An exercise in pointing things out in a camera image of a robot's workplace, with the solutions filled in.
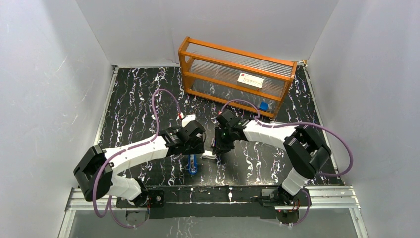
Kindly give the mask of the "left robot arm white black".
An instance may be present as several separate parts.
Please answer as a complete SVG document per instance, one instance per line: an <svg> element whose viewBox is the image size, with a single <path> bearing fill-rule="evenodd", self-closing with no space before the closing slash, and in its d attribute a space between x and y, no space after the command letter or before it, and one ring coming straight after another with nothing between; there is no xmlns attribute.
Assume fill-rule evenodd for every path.
<svg viewBox="0 0 420 238"><path fill-rule="evenodd" d="M148 200L145 186L139 179L126 178L120 173L154 159L202 154L204 134L204 127L193 120L184 127L170 127L161 130L157 137L126 146L103 149L95 145L87 150L73 173L88 202L110 195L143 206Z"/></svg>

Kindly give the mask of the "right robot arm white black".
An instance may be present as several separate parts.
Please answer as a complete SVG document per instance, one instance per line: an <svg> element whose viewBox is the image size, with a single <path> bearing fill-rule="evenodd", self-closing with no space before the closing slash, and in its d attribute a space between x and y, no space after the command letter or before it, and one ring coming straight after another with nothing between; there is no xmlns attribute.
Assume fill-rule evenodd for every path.
<svg viewBox="0 0 420 238"><path fill-rule="evenodd" d="M216 120L215 154L229 152L235 141L261 142L286 152L292 169L278 188L279 200L285 205L298 200L299 191L331 157L325 140L310 125L268 124L237 117L230 110L221 112Z"/></svg>

